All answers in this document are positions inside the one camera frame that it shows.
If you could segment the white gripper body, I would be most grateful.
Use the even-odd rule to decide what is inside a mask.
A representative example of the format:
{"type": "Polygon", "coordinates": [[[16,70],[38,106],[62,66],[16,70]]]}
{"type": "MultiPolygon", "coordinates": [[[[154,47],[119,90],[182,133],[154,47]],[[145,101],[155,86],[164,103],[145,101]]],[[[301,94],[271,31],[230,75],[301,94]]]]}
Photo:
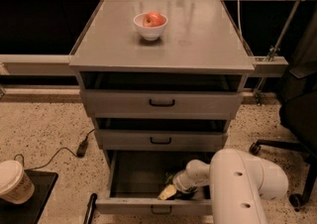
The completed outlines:
{"type": "Polygon", "coordinates": [[[174,175],[172,184],[181,193],[194,193],[198,189],[197,180],[198,174],[196,171],[193,169],[183,169],[174,175]]]}

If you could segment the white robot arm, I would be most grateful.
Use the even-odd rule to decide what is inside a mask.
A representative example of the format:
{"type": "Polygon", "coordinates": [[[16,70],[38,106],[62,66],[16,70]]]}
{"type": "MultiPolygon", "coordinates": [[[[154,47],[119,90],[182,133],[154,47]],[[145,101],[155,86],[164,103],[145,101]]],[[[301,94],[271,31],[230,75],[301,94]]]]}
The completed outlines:
{"type": "Polygon", "coordinates": [[[167,200],[208,186],[214,224],[267,224],[263,200],[285,196],[288,178],[277,164],[235,149],[217,152],[210,163],[192,160],[159,194],[167,200]]]}

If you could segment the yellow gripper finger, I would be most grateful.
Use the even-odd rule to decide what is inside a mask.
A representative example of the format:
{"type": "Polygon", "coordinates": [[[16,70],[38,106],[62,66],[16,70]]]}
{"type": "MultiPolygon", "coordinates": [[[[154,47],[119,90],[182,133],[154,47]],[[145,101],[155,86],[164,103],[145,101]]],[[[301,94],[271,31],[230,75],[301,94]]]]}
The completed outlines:
{"type": "Polygon", "coordinates": [[[168,184],[163,191],[159,194],[159,200],[168,200],[169,198],[175,196],[177,189],[173,184],[168,184]]]}

